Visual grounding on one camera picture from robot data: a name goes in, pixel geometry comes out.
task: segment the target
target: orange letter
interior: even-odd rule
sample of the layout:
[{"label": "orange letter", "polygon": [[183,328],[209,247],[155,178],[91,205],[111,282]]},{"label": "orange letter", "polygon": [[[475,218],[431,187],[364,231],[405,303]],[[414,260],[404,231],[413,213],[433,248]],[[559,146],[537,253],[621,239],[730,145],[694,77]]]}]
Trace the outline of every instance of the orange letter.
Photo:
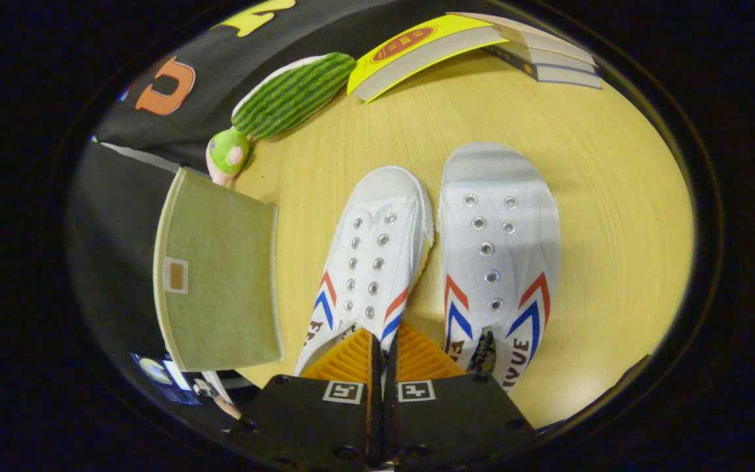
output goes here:
[{"label": "orange letter", "polygon": [[162,75],[167,75],[177,80],[176,90],[170,95],[162,95],[153,90],[153,84],[150,84],[145,87],[144,92],[138,97],[138,101],[136,102],[137,110],[144,109],[157,115],[170,115],[180,107],[186,96],[191,93],[191,87],[194,87],[194,69],[181,62],[177,62],[176,56],[168,59],[168,62],[165,62],[153,78],[158,79]]}]

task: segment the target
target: watermelon plush toy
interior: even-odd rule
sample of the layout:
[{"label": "watermelon plush toy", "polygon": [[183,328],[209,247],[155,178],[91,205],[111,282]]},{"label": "watermelon plush toy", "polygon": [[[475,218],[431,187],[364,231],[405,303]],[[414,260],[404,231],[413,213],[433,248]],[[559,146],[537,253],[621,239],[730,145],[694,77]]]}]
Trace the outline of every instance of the watermelon plush toy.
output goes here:
[{"label": "watermelon plush toy", "polygon": [[249,158],[252,141],[288,131],[324,107],[348,80],[353,57],[339,52],[297,60],[273,72],[237,104],[231,128],[206,147],[212,181],[227,185]]}]

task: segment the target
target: light wood surface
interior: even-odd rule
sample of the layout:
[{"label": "light wood surface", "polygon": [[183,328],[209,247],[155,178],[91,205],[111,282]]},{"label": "light wood surface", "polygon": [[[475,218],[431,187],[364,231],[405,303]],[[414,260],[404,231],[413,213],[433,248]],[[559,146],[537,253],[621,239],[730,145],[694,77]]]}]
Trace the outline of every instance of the light wood surface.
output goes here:
[{"label": "light wood surface", "polygon": [[[258,143],[235,189],[279,206],[277,289],[284,358],[241,368],[257,385],[291,374],[330,240],[354,185],[401,165],[438,205],[444,162],[470,141],[522,153],[558,204],[561,276],[537,355],[509,397],[533,426],[587,406],[651,353],[680,305],[692,208],[680,170],[619,92],[537,83],[482,51],[426,69],[371,104],[339,95],[288,134]],[[444,343],[440,243],[404,319]]]}]

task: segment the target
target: yellow book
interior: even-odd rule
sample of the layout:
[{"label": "yellow book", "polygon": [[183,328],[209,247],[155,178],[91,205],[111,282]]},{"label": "yellow book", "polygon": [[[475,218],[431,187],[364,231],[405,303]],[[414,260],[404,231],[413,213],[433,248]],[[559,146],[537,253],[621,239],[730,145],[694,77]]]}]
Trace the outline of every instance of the yellow book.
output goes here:
[{"label": "yellow book", "polygon": [[507,42],[494,27],[454,14],[431,19],[360,57],[348,77],[349,95],[367,104],[414,73],[468,50]]}]

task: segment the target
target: white sneaker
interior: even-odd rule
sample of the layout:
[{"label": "white sneaker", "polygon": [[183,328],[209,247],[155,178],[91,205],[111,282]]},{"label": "white sneaker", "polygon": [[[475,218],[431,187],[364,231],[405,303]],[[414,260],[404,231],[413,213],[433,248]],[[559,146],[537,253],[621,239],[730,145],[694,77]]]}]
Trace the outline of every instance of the white sneaker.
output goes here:
[{"label": "white sneaker", "polygon": [[509,391],[537,351],[558,283],[552,194],[519,153],[465,144],[444,164],[438,232],[444,352],[466,371],[491,372]]},{"label": "white sneaker", "polygon": [[381,167],[360,180],[330,245],[297,376],[359,326],[389,350],[433,237],[431,203],[410,171]]}]

